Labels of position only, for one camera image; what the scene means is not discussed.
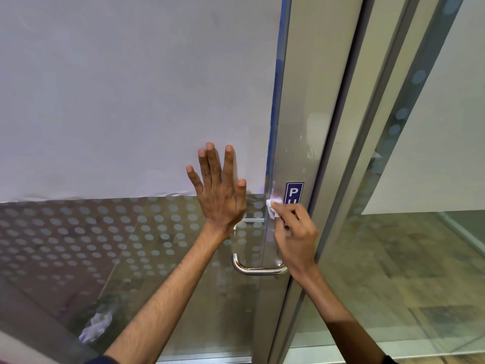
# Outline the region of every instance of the push sign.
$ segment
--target push sign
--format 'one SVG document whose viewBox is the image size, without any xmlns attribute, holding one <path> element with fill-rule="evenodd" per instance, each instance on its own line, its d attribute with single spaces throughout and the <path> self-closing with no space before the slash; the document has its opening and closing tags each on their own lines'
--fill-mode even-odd
<svg viewBox="0 0 485 364">
<path fill-rule="evenodd" d="M 286 183 L 285 204 L 300 203 L 304 183 Z"/>
</svg>

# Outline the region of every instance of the person's left hand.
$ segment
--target person's left hand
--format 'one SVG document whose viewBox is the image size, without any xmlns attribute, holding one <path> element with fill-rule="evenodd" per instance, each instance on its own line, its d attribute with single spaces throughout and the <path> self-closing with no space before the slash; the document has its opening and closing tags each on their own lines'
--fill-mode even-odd
<svg viewBox="0 0 485 364">
<path fill-rule="evenodd" d="M 191 165 L 187 166 L 187 175 L 196 189 L 207 224 L 227 238 L 246 211 L 246 180 L 240 178 L 234 186 L 232 146 L 226 146 L 222 171 L 213 143 L 207 143 L 206 149 L 199 149 L 198 154 L 204 183 Z"/>
</svg>

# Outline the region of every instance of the person's left arm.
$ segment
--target person's left arm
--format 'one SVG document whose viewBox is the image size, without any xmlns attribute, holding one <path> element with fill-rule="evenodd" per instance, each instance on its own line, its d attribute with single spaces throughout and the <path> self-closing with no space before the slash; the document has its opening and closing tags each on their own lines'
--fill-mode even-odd
<svg viewBox="0 0 485 364">
<path fill-rule="evenodd" d="M 206 224 L 177 268 L 106 351 L 121 364 L 157 361 L 217 247 L 245 213 L 246 180 L 234 185 L 234 149 L 226 146 L 221 171 L 214 144 L 207 143 L 206 148 L 198 152 L 203 183 L 187 166 Z"/>
</svg>

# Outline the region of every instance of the dark sleeve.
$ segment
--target dark sleeve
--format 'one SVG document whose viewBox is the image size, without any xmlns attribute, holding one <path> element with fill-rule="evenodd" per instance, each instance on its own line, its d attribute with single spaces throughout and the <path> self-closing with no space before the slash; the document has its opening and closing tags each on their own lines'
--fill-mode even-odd
<svg viewBox="0 0 485 364">
<path fill-rule="evenodd" d="M 385 356 L 384 360 L 382 361 L 382 364 L 397 364 L 390 356 Z"/>
<path fill-rule="evenodd" d="M 111 359 L 109 356 L 99 356 L 85 364 L 119 364 L 118 361 Z"/>
</svg>

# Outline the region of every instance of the door handle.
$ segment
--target door handle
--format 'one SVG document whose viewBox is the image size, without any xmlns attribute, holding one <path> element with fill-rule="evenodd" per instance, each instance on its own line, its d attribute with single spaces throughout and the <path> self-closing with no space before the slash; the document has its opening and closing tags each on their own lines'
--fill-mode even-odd
<svg viewBox="0 0 485 364">
<path fill-rule="evenodd" d="M 245 267 L 240 263 L 236 253 L 232 255 L 232 266 L 239 273 L 249 276 L 281 275 L 288 271 L 288 267 L 283 263 L 278 263 L 274 267 Z"/>
</svg>

